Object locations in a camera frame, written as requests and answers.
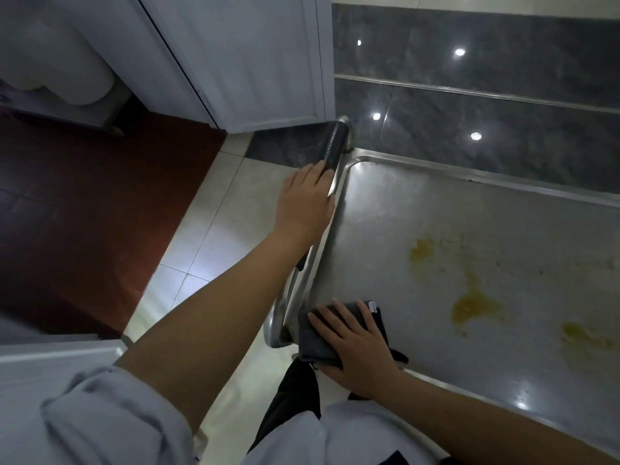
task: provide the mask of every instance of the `hand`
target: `hand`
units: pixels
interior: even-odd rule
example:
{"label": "hand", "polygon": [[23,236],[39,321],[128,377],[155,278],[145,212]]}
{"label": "hand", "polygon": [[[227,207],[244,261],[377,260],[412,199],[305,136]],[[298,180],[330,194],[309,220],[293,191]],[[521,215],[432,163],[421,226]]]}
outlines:
{"label": "hand", "polygon": [[376,400],[386,386],[395,381],[400,371],[364,302],[358,300],[357,306],[364,317],[367,330],[361,327],[345,305],[335,299],[334,305],[346,324],[326,306],[319,305],[318,309],[336,332],[312,313],[308,314],[308,319],[322,338],[336,350],[342,361],[342,369],[333,366],[318,368],[347,390]]}
{"label": "hand", "polygon": [[284,181],[275,217],[274,232],[298,239],[305,250],[319,242],[334,214],[334,196],[329,195],[334,172],[325,161],[307,165]]}

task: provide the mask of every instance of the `black handle grip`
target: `black handle grip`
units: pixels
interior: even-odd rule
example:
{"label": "black handle grip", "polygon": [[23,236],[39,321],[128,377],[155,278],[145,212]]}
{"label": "black handle grip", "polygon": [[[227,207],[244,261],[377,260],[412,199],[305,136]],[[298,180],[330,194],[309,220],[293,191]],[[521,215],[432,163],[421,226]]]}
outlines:
{"label": "black handle grip", "polygon": [[[349,135],[348,124],[341,121],[333,121],[328,124],[327,138],[323,142],[321,154],[319,155],[319,161],[325,160],[325,169],[323,172],[326,170],[336,170],[338,162],[340,161],[340,156],[346,149],[346,140]],[[295,266],[299,271],[302,271],[306,265],[307,257],[308,253],[304,254],[304,257],[301,258]]]}

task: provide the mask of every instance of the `black marble tile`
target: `black marble tile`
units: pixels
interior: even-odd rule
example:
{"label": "black marble tile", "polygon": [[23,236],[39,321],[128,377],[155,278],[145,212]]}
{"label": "black marble tile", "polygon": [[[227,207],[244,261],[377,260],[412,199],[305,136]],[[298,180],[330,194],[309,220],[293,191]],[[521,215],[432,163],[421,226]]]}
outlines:
{"label": "black marble tile", "polygon": [[608,113],[395,87],[376,150],[620,193],[620,116]]}
{"label": "black marble tile", "polygon": [[245,156],[301,168],[316,163],[327,136],[327,124],[308,124],[254,132]]}
{"label": "black marble tile", "polygon": [[620,107],[620,21],[355,5],[332,21],[337,74]]}
{"label": "black marble tile", "polygon": [[395,78],[402,65],[412,11],[333,4],[335,72]]}
{"label": "black marble tile", "polygon": [[336,115],[351,119],[354,146],[376,146],[393,89],[388,85],[336,80]]}

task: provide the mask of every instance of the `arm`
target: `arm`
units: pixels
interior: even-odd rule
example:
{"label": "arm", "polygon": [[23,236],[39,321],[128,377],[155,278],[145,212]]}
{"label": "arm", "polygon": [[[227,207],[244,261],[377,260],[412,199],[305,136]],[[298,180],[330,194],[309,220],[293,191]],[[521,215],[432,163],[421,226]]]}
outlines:
{"label": "arm", "polygon": [[278,290],[334,212],[333,171],[296,171],[283,185],[274,230],[236,265],[145,333],[117,365],[167,398],[198,430],[256,337]]}
{"label": "arm", "polygon": [[342,323],[325,307],[334,328],[309,315],[338,352],[343,369],[321,367],[337,383],[376,400],[426,434],[465,465],[617,464],[612,457],[523,415],[463,396],[400,371],[366,305],[358,302],[368,330],[340,303]]}

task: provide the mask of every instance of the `person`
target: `person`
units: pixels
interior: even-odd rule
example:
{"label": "person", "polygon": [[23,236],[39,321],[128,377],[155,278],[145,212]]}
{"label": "person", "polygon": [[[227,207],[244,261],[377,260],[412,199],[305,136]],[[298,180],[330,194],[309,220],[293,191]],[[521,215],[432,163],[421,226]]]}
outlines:
{"label": "person", "polygon": [[[334,212],[324,162],[284,182],[273,231],[236,265],[168,313],[114,366],[77,375],[43,402],[27,430],[5,426],[3,463],[190,464],[192,436],[243,359],[288,274],[318,242]],[[330,325],[310,317],[342,369],[318,368],[371,401],[321,416],[312,367],[293,361],[243,463],[436,463],[421,431],[463,464],[610,464],[610,456],[509,410],[400,370],[368,308],[367,325],[336,303]]]}

